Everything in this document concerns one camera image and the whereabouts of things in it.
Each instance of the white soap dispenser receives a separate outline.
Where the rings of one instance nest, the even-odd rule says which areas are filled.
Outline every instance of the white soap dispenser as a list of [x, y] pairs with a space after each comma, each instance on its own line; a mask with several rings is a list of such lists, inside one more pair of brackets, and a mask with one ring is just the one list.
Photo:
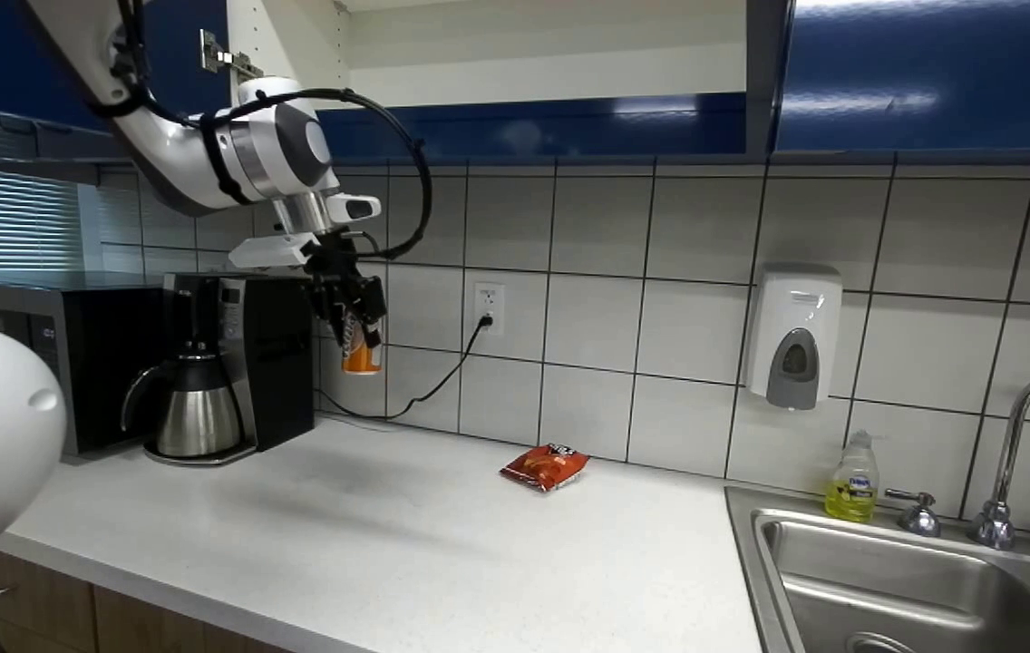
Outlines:
[[748, 390], [814, 410], [830, 396], [841, 324], [833, 269], [769, 263], [748, 329]]

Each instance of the blue cabinet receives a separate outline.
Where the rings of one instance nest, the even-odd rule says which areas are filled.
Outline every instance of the blue cabinet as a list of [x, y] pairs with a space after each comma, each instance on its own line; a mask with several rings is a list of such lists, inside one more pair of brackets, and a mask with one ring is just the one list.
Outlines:
[[776, 147], [1030, 147], [1030, 0], [799, 0]]
[[[20, 0], [0, 0], [0, 109], [54, 123], [99, 125], [69, 72], [25, 25]], [[152, 0], [149, 60], [157, 94], [186, 111], [227, 101], [227, 78], [198, 72], [196, 29], [225, 35], [225, 0]]]
[[[745, 94], [590, 98], [396, 109], [433, 162], [648, 161], [745, 151]], [[404, 161], [371, 111], [324, 111], [332, 161]]]

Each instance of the soap dispenser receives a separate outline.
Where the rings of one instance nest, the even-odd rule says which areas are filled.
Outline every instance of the soap dispenser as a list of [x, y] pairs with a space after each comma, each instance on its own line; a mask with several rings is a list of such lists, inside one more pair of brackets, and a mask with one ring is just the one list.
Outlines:
[[814, 410], [830, 396], [841, 324], [833, 269], [764, 269], [748, 338], [748, 390], [774, 407]]
[[878, 457], [872, 446], [872, 433], [856, 433], [845, 451], [841, 465], [822, 486], [822, 504], [830, 520], [845, 523], [873, 523], [878, 510]]

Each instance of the electrical outlet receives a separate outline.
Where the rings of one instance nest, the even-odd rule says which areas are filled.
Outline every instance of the electrical outlet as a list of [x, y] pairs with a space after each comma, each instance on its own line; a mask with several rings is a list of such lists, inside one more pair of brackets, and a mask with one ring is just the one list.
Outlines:
[[476, 283], [476, 319], [491, 314], [494, 319], [491, 335], [505, 335], [509, 324], [505, 292], [509, 292], [505, 285]]

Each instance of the orange object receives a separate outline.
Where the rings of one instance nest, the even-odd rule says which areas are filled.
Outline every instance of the orange object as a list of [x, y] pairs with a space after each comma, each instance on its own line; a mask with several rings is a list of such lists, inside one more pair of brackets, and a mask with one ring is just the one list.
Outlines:
[[523, 457], [515, 457], [499, 476], [552, 492], [562, 482], [572, 482], [587, 468], [587, 453], [571, 446], [528, 446]]
[[346, 329], [346, 350], [341, 350], [341, 371], [346, 371], [348, 378], [378, 378], [381, 359], [378, 359], [378, 350], [365, 346], [361, 327], [351, 327], [351, 324], [348, 324], [348, 329]]

